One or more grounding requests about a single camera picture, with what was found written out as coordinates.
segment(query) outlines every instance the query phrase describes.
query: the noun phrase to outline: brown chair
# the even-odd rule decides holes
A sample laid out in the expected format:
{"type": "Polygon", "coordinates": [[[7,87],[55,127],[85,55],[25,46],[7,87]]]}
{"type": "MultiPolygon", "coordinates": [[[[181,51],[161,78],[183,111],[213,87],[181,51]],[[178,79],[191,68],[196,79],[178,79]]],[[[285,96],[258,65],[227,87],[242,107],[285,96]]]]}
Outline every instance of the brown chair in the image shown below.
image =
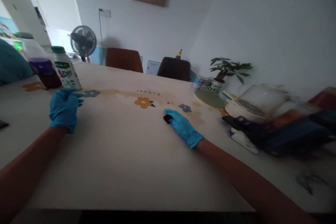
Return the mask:
{"type": "Polygon", "coordinates": [[[106,49],[105,66],[143,73],[138,51],[112,48],[106,49]]]}

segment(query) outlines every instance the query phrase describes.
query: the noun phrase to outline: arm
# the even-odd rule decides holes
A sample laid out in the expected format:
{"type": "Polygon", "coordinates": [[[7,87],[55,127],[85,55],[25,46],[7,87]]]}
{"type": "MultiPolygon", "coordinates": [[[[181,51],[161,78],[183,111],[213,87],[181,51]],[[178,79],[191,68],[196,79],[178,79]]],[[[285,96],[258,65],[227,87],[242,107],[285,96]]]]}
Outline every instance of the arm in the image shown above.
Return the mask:
{"type": "Polygon", "coordinates": [[[245,200],[270,223],[315,223],[268,180],[206,140],[180,113],[173,110],[165,112],[172,116],[171,125],[190,148],[196,148],[207,156],[245,200]]]}
{"type": "Polygon", "coordinates": [[[0,171],[0,223],[11,221],[34,192],[46,166],[68,133],[64,126],[48,128],[24,152],[0,171]]]}
{"type": "Polygon", "coordinates": [[[48,163],[77,124],[83,100],[75,89],[58,90],[50,101],[50,128],[0,170],[0,223],[9,223],[28,202],[48,163]]]}

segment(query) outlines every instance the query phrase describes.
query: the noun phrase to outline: can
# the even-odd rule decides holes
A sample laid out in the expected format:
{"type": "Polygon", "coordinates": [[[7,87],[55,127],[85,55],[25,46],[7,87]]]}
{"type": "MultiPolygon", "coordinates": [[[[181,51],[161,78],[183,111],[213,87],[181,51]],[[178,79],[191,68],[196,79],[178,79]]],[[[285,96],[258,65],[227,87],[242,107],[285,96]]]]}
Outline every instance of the can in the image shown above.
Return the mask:
{"type": "Polygon", "coordinates": [[[205,81],[206,81],[205,77],[201,75],[197,75],[191,86],[195,89],[200,89],[203,86],[205,81]]]}
{"type": "Polygon", "coordinates": [[[82,89],[75,68],[71,59],[66,55],[64,47],[52,46],[51,50],[55,54],[56,72],[63,86],[65,88],[76,88],[76,90],[82,89]]]}

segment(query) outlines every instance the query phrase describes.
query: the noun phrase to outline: table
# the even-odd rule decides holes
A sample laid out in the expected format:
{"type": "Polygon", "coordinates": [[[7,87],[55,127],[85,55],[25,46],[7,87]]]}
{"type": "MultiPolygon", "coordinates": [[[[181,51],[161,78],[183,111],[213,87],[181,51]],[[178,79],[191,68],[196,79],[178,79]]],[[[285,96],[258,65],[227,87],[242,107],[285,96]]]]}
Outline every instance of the table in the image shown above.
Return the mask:
{"type": "MultiPolygon", "coordinates": [[[[96,90],[90,93],[96,97],[84,98],[75,134],[62,142],[28,207],[254,211],[164,122],[164,109],[171,108],[305,211],[333,211],[334,195],[329,191],[311,196],[296,183],[300,164],[263,152],[252,154],[231,140],[220,112],[199,104],[191,83],[88,63],[78,63],[75,69],[83,86],[80,92],[96,90]]],[[[0,131],[0,168],[50,124],[49,101],[55,90],[27,92],[22,88],[35,81],[37,76],[0,87],[0,117],[10,123],[0,131]]]]}

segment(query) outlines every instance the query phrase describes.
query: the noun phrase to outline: chair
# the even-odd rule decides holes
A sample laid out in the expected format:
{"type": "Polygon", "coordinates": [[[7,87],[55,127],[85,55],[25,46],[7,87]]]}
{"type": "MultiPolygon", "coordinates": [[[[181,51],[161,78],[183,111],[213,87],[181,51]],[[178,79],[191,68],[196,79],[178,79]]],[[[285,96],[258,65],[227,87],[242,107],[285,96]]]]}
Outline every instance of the chair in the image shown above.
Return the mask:
{"type": "Polygon", "coordinates": [[[105,66],[143,73],[139,52],[134,50],[107,48],[105,66]]]}
{"type": "Polygon", "coordinates": [[[190,81],[190,62],[164,57],[157,75],[180,81],[190,81]]]}

